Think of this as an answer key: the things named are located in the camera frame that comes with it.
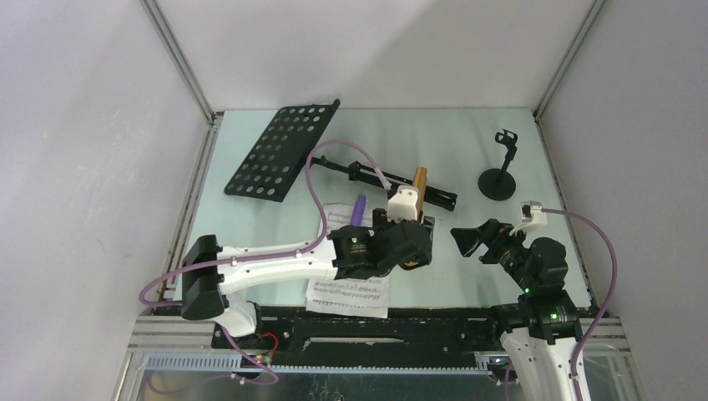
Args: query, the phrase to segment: white wall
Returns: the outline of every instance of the white wall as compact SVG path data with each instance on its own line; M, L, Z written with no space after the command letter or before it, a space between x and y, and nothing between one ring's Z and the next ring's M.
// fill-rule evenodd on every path
M705 399L708 381L708 2L609 2L545 116L572 211L617 247L611 310L651 400ZM609 258L582 230L596 287Z
M138 1L0 10L0 398L108 399L205 122Z
M212 107L534 107L592 0L161 1Z

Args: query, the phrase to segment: black bracket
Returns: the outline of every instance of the black bracket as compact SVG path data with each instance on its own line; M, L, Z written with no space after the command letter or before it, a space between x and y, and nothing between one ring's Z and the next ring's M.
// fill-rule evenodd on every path
M518 303L492 307L492 321L496 324L496 336L526 327L533 338L546 340L554 345L559 338L580 340L578 308L565 290L552 289L535 294L521 294Z
M190 248L182 266L215 261L216 255L221 250L215 235L201 236ZM221 278L216 265L182 273L181 316L183 319L211 319L219 316L229 307L229 302L219 290Z
M374 185L379 188L383 188L381 181L378 179L374 173L374 169L368 165L363 165L358 161L351 163L348 167L344 165L339 165L333 161L329 161L322 157L313 157L313 165L321 165L330 170L340 171L349 176L349 181L360 181L368 185ZM408 178L403 178L399 175L394 175L383 171L383 174L391 181L392 190L395 192L399 185L412 185L413 181ZM455 205L458 201L458 194L453 194L452 192L447 192L445 190L439 190L438 188L432 186L425 187L425 197L423 201L431 205L442 207L446 211L455 211Z
M503 129L503 132L498 132L494 140L501 145L506 146L507 154L504 156L504 164L501 169L489 169L484 171L480 176L477 184L479 190L493 201L505 201L509 199L516 191L516 181L507 172L508 166L516 155L516 141L518 135L514 132Z

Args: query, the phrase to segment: red wire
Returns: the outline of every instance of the red wire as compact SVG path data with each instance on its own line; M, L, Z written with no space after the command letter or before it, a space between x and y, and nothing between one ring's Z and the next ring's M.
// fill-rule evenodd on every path
M263 337L273 337L273 340L276 342L276 345L273 346L273 349L268 352L271 355L271 358L273 358L273 354L276 353L276 349L278 349L278 337L276 337L276 335L272 332L267 332L263 335Z

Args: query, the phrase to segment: purple marker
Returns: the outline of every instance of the purple marker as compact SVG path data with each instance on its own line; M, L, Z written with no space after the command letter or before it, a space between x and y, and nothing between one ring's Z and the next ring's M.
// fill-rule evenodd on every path
M357 202L354 204L354 211L351 212L349 224L359 227L364 219L364 210L367 208L367 198L364 195L359 195Z

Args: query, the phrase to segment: cable connector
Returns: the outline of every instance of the cable connector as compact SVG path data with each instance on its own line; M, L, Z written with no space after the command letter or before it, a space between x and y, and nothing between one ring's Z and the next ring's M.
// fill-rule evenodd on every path
M533 200L521 204L521 224L515 226L509 235L512 236L519 231L530 234L548 225L549 220L543 211L543 205Z
M386 178L383 171L377 165L374 166L374 174L376 174L378 179L381 181L384 190L388 191L391 189L391 181Z

